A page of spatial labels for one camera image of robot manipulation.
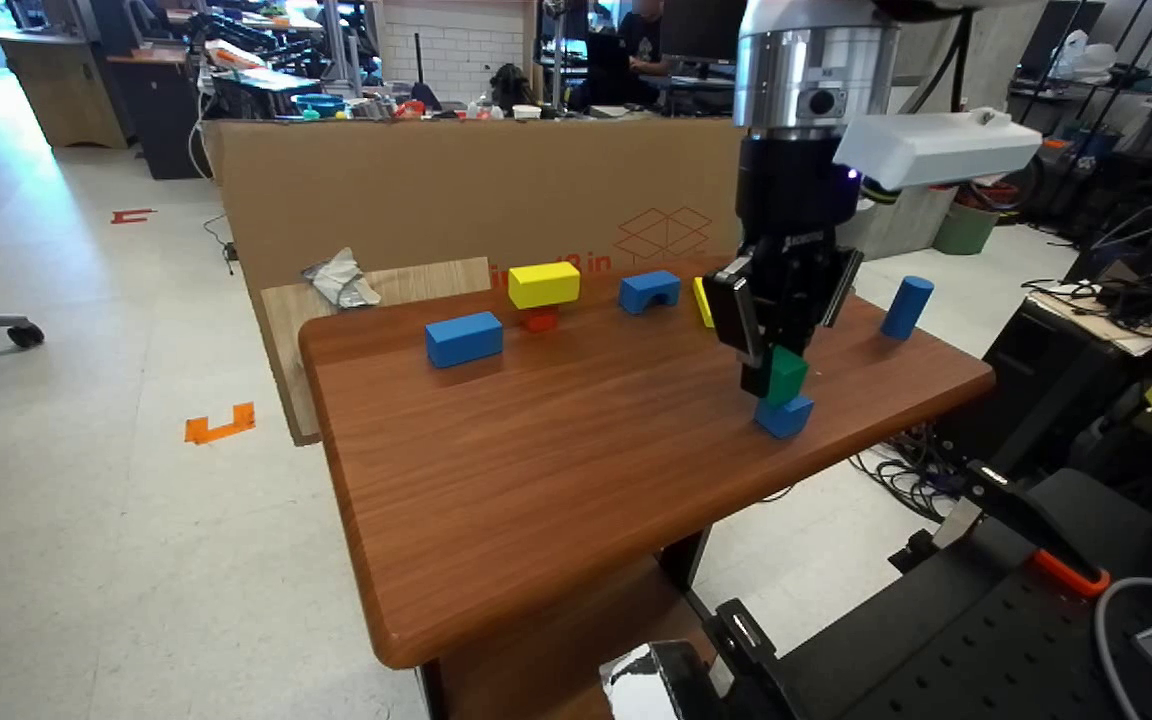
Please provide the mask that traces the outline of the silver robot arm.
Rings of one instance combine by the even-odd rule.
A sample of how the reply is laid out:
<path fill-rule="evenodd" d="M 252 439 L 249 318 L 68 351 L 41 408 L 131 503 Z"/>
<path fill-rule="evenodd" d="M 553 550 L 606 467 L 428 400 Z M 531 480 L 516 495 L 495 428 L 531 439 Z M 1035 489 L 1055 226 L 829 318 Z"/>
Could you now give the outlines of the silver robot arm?
<path fill-rule="evenodd" d="M 950 17 L 956 0 L 749 0 L 731 101 L 740 252 L 705 292 L 754 400 L 792 395 L 787 357 L 839 310 L 858 269 L 837 245 L 858 197 L 837 160 L 842 126 L 888 102 L 897 28 Z"/>

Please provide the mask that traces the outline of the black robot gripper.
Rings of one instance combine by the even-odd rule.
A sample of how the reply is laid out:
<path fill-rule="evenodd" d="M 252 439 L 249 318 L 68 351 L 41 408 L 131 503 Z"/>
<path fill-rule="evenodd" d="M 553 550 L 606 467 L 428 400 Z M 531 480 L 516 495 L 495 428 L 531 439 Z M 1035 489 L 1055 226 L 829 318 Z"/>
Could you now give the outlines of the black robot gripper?
<path fill-rule="evenodd" d="M 856 206 L 856 178 L 837 147 L 837 137 L 740 139 L 740 252 L 705 277 L 705 292 L 714 336 L 743 357 L 740 386 L 760 400 L 773 382 L 773 347 L 805 351 L 851 270 L 837 226 Z"/>

